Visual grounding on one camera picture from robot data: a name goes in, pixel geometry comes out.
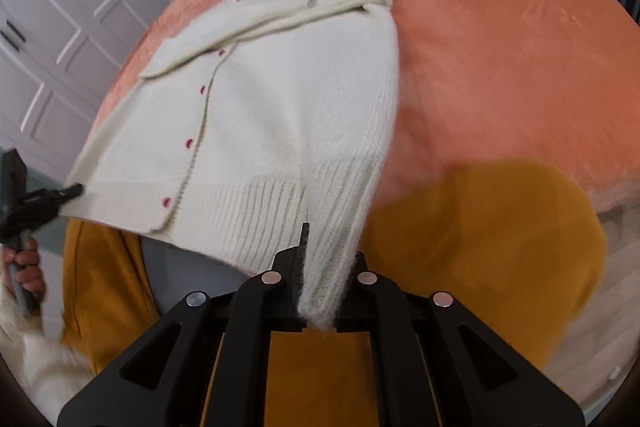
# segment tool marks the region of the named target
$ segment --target silver rivet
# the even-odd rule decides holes
[[[261,279],[265,284],[277,284],[282,280],[282,275],[274,270],[271,270],[263,273]]]
[[[201,306],[207,300],[207,296],[202,292],[193,292],[187,295],[187,304],[194,308]]]
[[[438,292],[433,296],[433,303],[440,308],[448,308],[453,304],[453,297],[447,292]]]
[[[362,284],[375,284],[377,281],[378,281],[378,276],[373,272],[358,273],[358,282]]]
[[[622,368],[619,365],[617,365],[616,367],[611,369],[611,372],[609,373],[609,380],[615,380],[617,377],[620,376],[620,373],[622,373]]]

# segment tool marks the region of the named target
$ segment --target black door handle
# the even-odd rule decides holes
[[[6,25],[9,26],[9,28],[11,28],[11,30],[18,36],[18,38],[22,42],[27,41],[27,39],[24,38],[24,35],[20,32],[20,30],[18,30],[18,28],[16,28],[10,20],[7,20]]]
[[[4,31],[0,30],[0,35],[2,35],[2,38],[3,38],[5,41],[7,41],[7,42],[9,43],[9,45],[10,45],[10,46],[11,46],[11,47],[12,47],[12,48],[17,52],[17,53],[20,53],[20,48],[18,47],[18,44],[16,44],[15,42],[13,42],[13,41],[8,37],[8,35],[7,35]]]

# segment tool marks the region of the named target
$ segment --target white wardrobe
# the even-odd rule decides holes
[[[104,95],[171,0],[0,0],[0,147],[64,182]]]

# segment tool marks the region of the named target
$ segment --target hand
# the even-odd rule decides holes
[[[9,263],[18,263],[27,266],[15,276],[17,282],[22,287],[33,293],[38,302],[43,302],[47,294],[47,285],[44,282],[44,275],[40,269],[40,254],[38,253],[38,242],[30,237],[27,240],[24,251],[16,254],[14,250],[2,247],[2,284],[14,294],[9,277]]]

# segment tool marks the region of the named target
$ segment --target person's arm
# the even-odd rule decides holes
[[[0,353],[30,400],[56,425],[64,405],[91,381],[93,374],[85,357],[44,336],[39,315],[27,318],[20,315],[6,277],[6,263],[16,260],[29,264],[20,272],[18,281],[25,289],[38,292],[40,301],[44,300],[46,285],[37,247],[36,242],[30,241],[28,250],[18,255],[2,249]]]

